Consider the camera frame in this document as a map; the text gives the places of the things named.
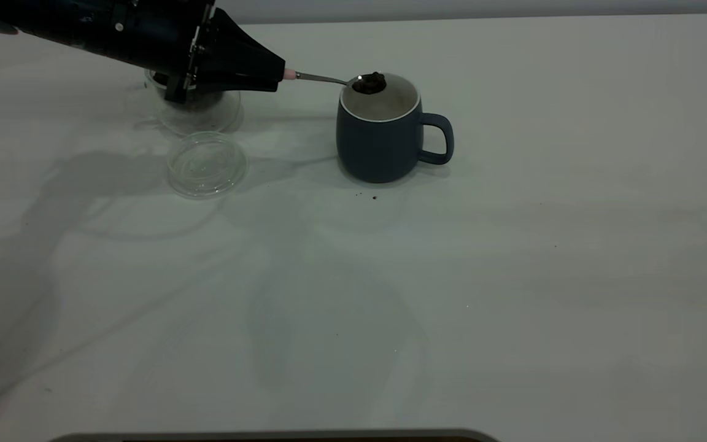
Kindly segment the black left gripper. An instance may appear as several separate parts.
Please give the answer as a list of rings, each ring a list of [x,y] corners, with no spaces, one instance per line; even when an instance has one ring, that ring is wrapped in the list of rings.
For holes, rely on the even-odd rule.
[[[114,1],[107,56],[163,74],[164,98],[185,103],[194,41],[213,7],[213,1]],[[275,92],[284,69],[284,59],[245,33],[223,9],[214,9],[208,34],[211,73],[196,75],[198,92]]]

